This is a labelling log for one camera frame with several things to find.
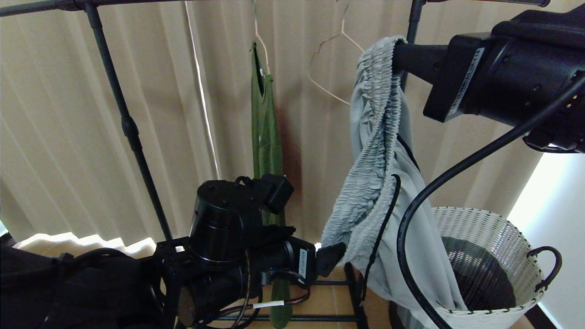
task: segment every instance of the black metal clothing rack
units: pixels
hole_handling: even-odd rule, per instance
[[[134,153],[136,161],[138,163],[138,167],[140,168],[140,173],[142,174],[142,179],[144,180],[144,184],[146,185],[146,189],[150,196],[150,200],[153,204],[154,210],[156,212],[157,218],[159,220],[159,224],[161,229],[163,230],[163,234],[166,240],[171,240],[172,234],[170,228],[168,226],[167,219],[164,215],[163,206],[161,205],[159,195],[156,191],[156,187],[154,185],[154,181],[152,179],[152,175],[150,174],[150,169],[146,162],[146,158],[144,157],[144,152],[142,151],[142,144],[140,143],[140,138],[138,137],[139,131],[136,123],[130,116],[128,108],[126,106],[126,101],[124,99],[124,95],[122,92],[122,88],[120,86],[120,82],[118,80],[118,76],[116,75],[116,70],[114,68],[112,57],[109,52],[108,44],[106,42],[106,38],[104,35],[104,31],[102,29],[102,23],[99,18],[99,13],[97,10],[98,6],[103,5],[114,5],[114,4],[137,4],[137,3],[144,3],[144,2],[163,2],[163,1],[180,1],[180,0],[44,0],[39,2],[32,2],[27,4],[20,4],[14,6],[6,6],[0,8],[0,17],[4,16],[12,16],[12,15],[20,15],[23,13],[32,13],[32,12],[42,12],[42,11],[50,11],[50,10],[64,10],[64,11],[85,11],[87,14],[90,26],[94,31],[95,41],[99,48],[99,53],[102,58],[102,62],[104,64],[104,69],[108,76],[108,80],[110,83],[110,87],[112,88],[112,92],[114,95],[114,99],[116,100],[116,104],[118,106],[118,110],[121,115],[121,124],[122,130],[124,131],[124,135],[128,138],[128,142],[130,143],[130,147]],[[418,23],[421,19],[421,12],[422,7],[426,3],[426,0],[412,0],[410,17],[408,20],[408,33],[407,33],[407,42],[414,43],[414,40],[417,35],[418,30]],[[402,74],[402,81],[401,86],[402,89],[406,86],[406,79],[407,74],[404,72]],[[305,321],[305,322],[355,322],[358,329],[368,329],[367,323],[367,316],[366,312],[364,311],[362,300],[361,300],[361,291],[364,286],[363,276],[360,274],[358,278],[355,277],[355,273],[353,271],[353,266],[350,263],[346,263],[344,266],[346,280],[333,280],[333,281],[316,281],[314,285],[320,286],[347,286],[349,289],[349,295],[352,300],[352,307],[353,307],[353,315],[327,315],[327,314],[317,314],[317,315],[293,315],[290,321]],[[236,320],[233,316],[226,316],[221,317],[220,320]],[[268,316],[257,316],[257,321],[268,321]],[[182,329],[185,328],[180,321],[178,321],[177,326],[175,329]]]

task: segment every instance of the beige curtain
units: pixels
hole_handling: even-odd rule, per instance
[[[552,0],[546,10],[564,12],[579,3]],[[339,33],[345,5],[257,3],[275,79],[284,171],[296,188],[287,220],[299,237],[314,242],[352,160],[348,106],[312,85],[307,69],[319,43]],[[352,1],[346,32],[363,48],[383,36],[404,35],[409,9],[410,1]],[[427,4],[417,43],[488,31],[526,9],[536,8],[465,0]],[[171,230],[183,236],[199,184],[253,173],[252,3],[117,5],[99,12]],[[0,29],[2,222],[16,239],[72,231],[122,237],[126,244],[162,240],[85,14],[2,18]],[[336,39],[316,56],[311,74],[348,100],[359,55]],[[427,181],[509,129],[476,116],[446,124],[425,118],[430,90],[409,77],[414,153]],[[516,141],[450,181],[433,204],[507,215],[539,156]]]

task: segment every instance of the green cloth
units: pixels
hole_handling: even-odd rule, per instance
[[[254,158],[254,177],[264,174],[283,174],[283,150],[278,135],[278,125],[272,95],[271,75],[260,74],[262,64],[258,58],[256,43],[252,46],[252,154]],[[279,214],[262,212],[264,225],[284,226],[284,211]],[[290,299],[287,280],[275,280],[272,283],[272,300]],[[272,326],[281,329],[287,326],[293,313],[291,305],[270,308]]]

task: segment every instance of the barcode label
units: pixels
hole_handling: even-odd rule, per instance
[[[457,97],[455,97],[455,101],[453,102],[453,105],[451,105],[451,109],[449,109],[449,115],[454,114],[457,109],[459,108],[459,104],[461,104],[461,100],[463,99],[463,96],[465,96],[465,92],[467,91],[467,88],[469,87],[469,83],[471,82],[473,75],[475,74],[475,70],[477,68],[477,65],[479,64],[479,60],[481,59],[481,56],[483,55],[483,50],[485,48],[478,48],[476,50],[476,53],[473,55],[473,59],[471,64],[469,65],[469,68],[467,69],[467,73],[465,74],[465,78],[463,79],[463,83],[461,83],[461,87],[459,88],[459,92],[457,93]]]
[[[304,249],[300,250],[298,255],[298,273],[304,278],[307,278],[307,255],[308,252]]]

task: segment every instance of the wire hanger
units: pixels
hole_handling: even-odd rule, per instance
[[[331,93],[329,90],[323,88],[323,86],[321,86],[320,84],[318,84],[315,80],[313,80],[313,78],[311,78],[311,63],[313,63],[313,59],[315,58],[315,56],[321,51],[321,47],[325,44],[328,43],[329,41],[337,38],[337,37],[345,37],[347,40],[349,40],[354,46],[356,46],[359,50],[362,51],[362,53],[364,52],[363,48],[360,47],[359,44],[357,44],[357,42],[355,42],[350,36],[348,36],[345,33],[345,14],[347,13],[347,9],[349,8],[349,1],[347,2],[347,5],[345,6],[345,9],[343,10],[343,17],[341,20],[341,32],[338,35],[332,36],[329,39],[326,39],[325,41],[321,42],[319,44],[319,48],[317,49],[316,52],[313,53],[313,56],[311,56],[311,60],[309,61],[309,70],[308,70],[308,74],[307,76],[309,77],[309,80],[315,84],[315,86],[319,87],[322,91],[326,92],[327,94],[333,96],[335,99],[337,99],[340,102],[343,102],[347,105],[349,105],[349,103],[345,100],[342,100],[341,98],[339,98],[338,96],[334,95],[333,93]]]
[[[260,41],[260,44],[262,45],[262,48],[264,49],[264,55],[266,56],[266,74],[270,74],[270,65],[268,64],[268,51],[266,50],[266,45],[264,44],[264,40],[262,40],[262,37],[258,34],[258,18],[256,16],[256,0],[252,0],[252,3],[254,4],[254,31],[256,32],[256,38],[258,39],[258,41]]]

